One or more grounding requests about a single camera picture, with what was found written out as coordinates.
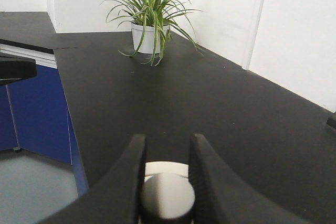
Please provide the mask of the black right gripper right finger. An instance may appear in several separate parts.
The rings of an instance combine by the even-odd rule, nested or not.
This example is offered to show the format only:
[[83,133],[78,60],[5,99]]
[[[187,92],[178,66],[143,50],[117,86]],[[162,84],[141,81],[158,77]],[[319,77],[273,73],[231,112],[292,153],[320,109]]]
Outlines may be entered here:
[[241,179],[202,134],[190,140],[189,181],[194,223],[307,223]]

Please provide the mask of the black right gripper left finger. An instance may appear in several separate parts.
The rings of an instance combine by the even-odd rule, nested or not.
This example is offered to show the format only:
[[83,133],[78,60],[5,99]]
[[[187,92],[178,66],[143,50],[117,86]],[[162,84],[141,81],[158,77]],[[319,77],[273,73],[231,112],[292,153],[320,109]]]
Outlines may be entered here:
[[87,193],[40,223],[138,223],[146,137],[135,134],[117,162]]

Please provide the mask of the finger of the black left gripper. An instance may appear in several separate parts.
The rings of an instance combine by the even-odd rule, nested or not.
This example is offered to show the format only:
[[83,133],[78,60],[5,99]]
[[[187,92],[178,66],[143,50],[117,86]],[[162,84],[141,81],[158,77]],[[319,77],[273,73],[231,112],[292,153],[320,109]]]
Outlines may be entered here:
[[1,55],[1,86],[37,76],[35,59]]

